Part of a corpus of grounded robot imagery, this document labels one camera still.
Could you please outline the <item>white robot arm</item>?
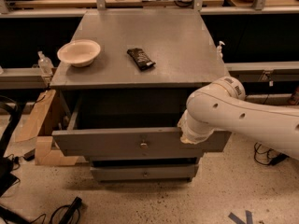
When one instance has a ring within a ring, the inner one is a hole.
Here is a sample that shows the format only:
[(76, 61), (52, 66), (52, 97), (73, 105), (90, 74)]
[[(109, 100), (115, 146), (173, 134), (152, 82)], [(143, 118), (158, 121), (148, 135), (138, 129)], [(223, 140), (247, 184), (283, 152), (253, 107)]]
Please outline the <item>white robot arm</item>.
[(222, 77), (190, 94), (178, 126), (185, 144), (203, 143), (219, 128), (299, 159), (299, 110), (247, 102), (243, 85), (233, 77)]

